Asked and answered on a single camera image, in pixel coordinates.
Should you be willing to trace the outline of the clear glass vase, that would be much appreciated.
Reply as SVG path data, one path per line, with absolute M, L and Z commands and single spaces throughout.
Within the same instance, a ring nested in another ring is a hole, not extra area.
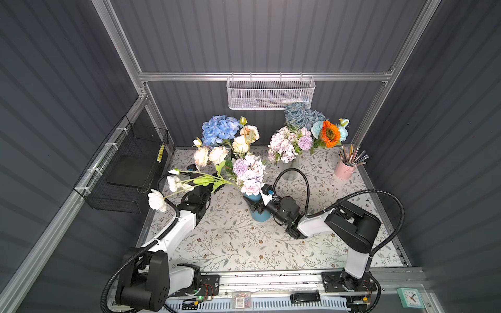
M 289 162 L 281 162 L 281 172 L 288 170 L 290 168 L 298 168 L 300 162 L 300 158 L 297 156 L 294 160 L 291 160 Z M 285 174 L 282 175 L 281 179 L 285 181 L 293 181 L 300 178 L 300 174 L 295 171 L 291 170 L 286 172 Z

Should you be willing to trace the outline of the cream white rose stem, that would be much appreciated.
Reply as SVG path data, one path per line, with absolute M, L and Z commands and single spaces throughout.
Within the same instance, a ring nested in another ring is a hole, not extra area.
M 194 146 L 197 147 L 197 150 L 193 155 L 193 159 L 198 169 L 206 167 L 210 162 L 218 165 L 224 162 L 229 154 L 226 147 L 217 146 L 208 148 L 203 145 L 202 140 L 199 138 L 196 138 L 193 143 Z

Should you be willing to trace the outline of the dusty blue rose bunch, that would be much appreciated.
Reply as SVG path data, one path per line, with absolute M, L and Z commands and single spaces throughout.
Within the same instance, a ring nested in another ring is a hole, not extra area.
M 311 130 L 315 123 L 327 120 L 323 113 L 307 108 L 305 103 L 288 104 L 284 111 L 284 117 L 286 125 L 295 129 L 306 128 L 307 130 Z

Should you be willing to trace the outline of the white pink flower bunch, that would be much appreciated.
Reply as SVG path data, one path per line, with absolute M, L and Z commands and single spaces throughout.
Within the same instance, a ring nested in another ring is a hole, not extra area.
M 268 159 L 275 164 L 278 162 L 288 164 L 312 147 L 313 136 L 307 128 L 284 126 L 271 137 Z

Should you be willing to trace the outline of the teal ceramic vase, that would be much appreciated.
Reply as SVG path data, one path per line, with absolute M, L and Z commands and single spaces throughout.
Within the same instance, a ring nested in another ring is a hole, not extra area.
M 249 206 L 252 218 L 257 222 L 266 222 L 271 218 L 271 213 L 265 209 L 261 194 L 243 195 L 244 200 Z

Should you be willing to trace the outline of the orange gerbera flower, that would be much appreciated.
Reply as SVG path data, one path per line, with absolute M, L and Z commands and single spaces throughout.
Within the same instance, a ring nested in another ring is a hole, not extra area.
M 341 132 L 339 127 L 330 121 L 323 122 L 319 137 L 322 145 L 327 148 L 332 148 L 341 144 Z

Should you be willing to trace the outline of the blue hydrangea flower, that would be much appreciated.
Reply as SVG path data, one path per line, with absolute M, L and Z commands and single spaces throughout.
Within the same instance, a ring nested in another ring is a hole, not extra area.
M 219 146 L 225 140 L 234 139 L 242 127 L 235 117 L 213 116 L 202 124 L 202 143 L 210 147 Z

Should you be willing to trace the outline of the peach rose stem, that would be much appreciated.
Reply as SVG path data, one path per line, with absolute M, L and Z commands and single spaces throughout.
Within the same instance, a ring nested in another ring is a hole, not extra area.
M 245 155 L 249 152 L 251 144 L 260 139 L 260 134 L 258 128 L 249 125 L 244 116 L 240 117 L 239 124 L 241 129 L 233 139 L 231 148 L 234 153 Z

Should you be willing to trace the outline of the white small blossom stem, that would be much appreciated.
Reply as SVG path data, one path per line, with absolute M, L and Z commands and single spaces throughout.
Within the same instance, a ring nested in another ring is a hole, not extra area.
M 223 185 L 236 183 L 223 178 L 220 173 L 210 175 L 200 171 L 181 171 L 174 169 L 166 175 L 166 182 L 170 194 L 165 196 L 160 190 L 151 189 L 148 204 L 152 210 L 166 212 L 169 206 L 168 198 L 177 194 L 195 191 L 197 187 L 209 187 L 211 194 L 216 193 Z

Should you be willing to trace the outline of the pale aqua peony stem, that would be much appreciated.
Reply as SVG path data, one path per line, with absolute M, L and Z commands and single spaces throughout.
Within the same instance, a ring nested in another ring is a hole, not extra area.
M 325 121 L 317 121 L 313 123 L 311 128 L 311 133 L 315 139 L 320 139 L 322 129 L 324 128 Z M 349 119 L 339 119 L 339 123 L 335 125 L 339 133 L 339 139 L 336 142 L 344 142 L 348 138 L 348 125 L 350 123 Z

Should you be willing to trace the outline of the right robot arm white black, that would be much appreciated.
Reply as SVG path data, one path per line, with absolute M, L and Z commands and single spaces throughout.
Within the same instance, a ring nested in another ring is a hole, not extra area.
M 311 195 L 309 182 L 305 174 L 297 168 L 284 170 L 276 178 L 273 185 L 265 184 L 262 191 L 260 207 L 268 212 L 282 226 L 286 233 L 294 239 L 306 239 L 318 233 L 333 232 L 348 246 L 347 261 L 337 281 L 348 291 L 355 291 L 365 281 L 375 281 L 370 277 L 370 267 L 374 255 L 391 242 L 404 224 L 404 205 L 395 195 L 377 189 L 366 189 L 354 192 L 336 200 L 322 211 L 313 214 L 301 214 L 300 206 L 290 196 L 279 196 L 275 189 L 281 177 L 288 172 L 297 172 L 304 178 L 307 197 L 305 209 L 309 207 Z M 390 235 L 377 246 L 374 242 L 382 225 L 376 216 L 350 202 L 352 198 L 362 194 L 381 194 L 392 199 L 400 211 L 399 222 Z

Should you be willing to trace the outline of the small lilac flower sprig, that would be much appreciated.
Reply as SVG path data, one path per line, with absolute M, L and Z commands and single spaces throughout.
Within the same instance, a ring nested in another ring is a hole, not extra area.
M 263 179 L 266 166 L 256 155 L 246 155 L 233 163 L 237 186 L 247 196 L 258 196 L 264 186 Z

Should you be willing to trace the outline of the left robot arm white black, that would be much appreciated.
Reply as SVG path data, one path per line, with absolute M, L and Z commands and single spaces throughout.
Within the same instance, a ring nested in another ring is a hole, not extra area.
M 200 268 L 183 263 L 172 269 L 170 255 L 186 236 L 196 228 L 210 204 L 211 195 L 223 184 L 218 176 L 189 169 L 171 170 L 164 176 L 173 196 L 182 194 L 174 204 L 161 191 L 148 193 L 152 210 L 174 211 L 173 219 L 154 237 L 140 247 L 133 247 L 124 256 L 121 267 L 105 284 L 100 296 L 102 312 L 111 312 L 109 293 L 116 287 L 115 302 L 127 306 L 129 312 L 158 312 L 166 300 L 182 290 L 199 289 Z

